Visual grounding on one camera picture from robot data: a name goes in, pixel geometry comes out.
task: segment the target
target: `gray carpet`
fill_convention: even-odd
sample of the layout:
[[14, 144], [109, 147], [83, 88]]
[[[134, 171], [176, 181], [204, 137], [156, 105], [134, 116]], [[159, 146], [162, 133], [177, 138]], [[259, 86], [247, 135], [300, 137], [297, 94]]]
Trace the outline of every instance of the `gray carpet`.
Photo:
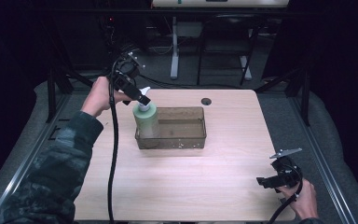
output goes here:
[[[253, 90], [264, 82], [261, 80], [264, 64], [269, 54], [272, 41], [267, 38], [259, 38], [257, 47], [255, 49], [255, 56], [251, 61], [251, 72], [253, 80], [246, 82], [242, 87], [244, 89]], [[152, 49], [149, 53], [139, 53], [139, 60], [146, 65], [142, 74], [153, 78], [155, 80], [165, 82], [164, 87], [169, 88], [208, 88], [208, 89], [224, 89], [229, 86], [238, 88], [240, 77], [220, 77], [210, 76], [201, 79], [200, 87], [194, 86], [196, 83], [197, 74], [197, 56], [195, 56], [195, 40], [186, 39], [180, 46], [180, 64], [179, 75], [176, 80], [170, 79], [171, 70], [171, 55], [169, 48], [158, 48], [160, 52], [157, 54]], [[23, 175], [23, 173], [16, 173], [19, 167], [22, 167], [26, 162], [31, 161], [34, 154], [32, 150], [35, 147], [40, 147], [41, 150], [49, 144], [49, 140], [38, 139], [41, 133], [49, 136], [54, 128], [64, 125], [65, 121], [60, 119], [69, 119], [72, 114], [77, 111], [83, 100], [85, 99], [89, 88], [72, 80], [76, 90], [70, 96], [61, 95], [57, 91], [59, 104], [63, 104], [62, 111], [52, 124], [46, 125], [45, 121], [48, 117], [48, 96], [46, 83], [41, 84], [35, 89], [37, 93], [37, 103], [30, 120], [24, 128], [21, 138], [18, 140], [16, 146], [13, 148], [7, 162], [0, 172], [0, 200], [5, 198], [5, 190], [9, 186], [10, 181], [15, 175]], [[137, 84], [140, 88], [144, 86], [151, 86], [152, 88], [163, 88], [161, 83], [150, 83], [147, 80], [137, 77]], [[271, 135], [272, 142], [275, 148], [288, 149], [302, 147], [303, 151], [291, 156], [298, 166], [301, 167], [304, 176], [309, 179], [316, 187], [318, 192], [319, 213], [325, 223], [354, 223], [352, 220], [345, 221], [337, 210], [336, 202], [333, 200], [332, 191], [326, 186], [326, 182], [321, 175], [321, 170], [316, 165], [313, 145], [310, 143], [307, 133], [304, 131], [304, 126], [301, 120], [296, 117], [296, 109], [293, 107], [293, 102], [296, 99], [288, 99], [282, 93], [284, 84], [280, 84], [273, 90], [258, 94], [259, 102], [262, 107], [263, 114], [268, 125], [268, 130]], [[358, 185], [354, 180], [350, 169], [342, 160], [342, 148], [337, 135], [337, 130], [334, 123], [330, 119], [328, 113], [324, 108], [323, 102], [315, 95], [310, 97], [310, 130], [317, 139], [317, 143], [324, 154], [326, 162], [337, 181], [338, 189], [345, 202], [348, 204], [349, 210], [354, 216], [354, 220], [358, 223]], [[80, 221], [80, 223], [106, 223], [100, 221]]]

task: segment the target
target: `table top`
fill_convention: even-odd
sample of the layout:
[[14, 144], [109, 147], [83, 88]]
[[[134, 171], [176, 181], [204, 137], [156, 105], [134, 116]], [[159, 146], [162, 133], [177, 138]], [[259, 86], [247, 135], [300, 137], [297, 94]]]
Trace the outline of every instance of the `table top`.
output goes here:
[[[274, 148], [257, 96], [247, 90], [151, 90], [158, 107], [202, 106], [207, 137], [203, 149], [139, 149], [130, 105], [117, 104], [119, 143], [113, 181], [115, 220], [269, 220], [280, 206], [273, 189], [257, 177], [276, 172]], [[201, 99], [212, 100], [203, 105]], [[94, 145], [85, 183], [77, 197], [76, 220], [107, 220], [107, 183], [114, 132], [110, 111]], [[286, 208], [277, 220], [292, 220]]]
[[154, 7], [286, 7], [289, 0], [153, 0]]

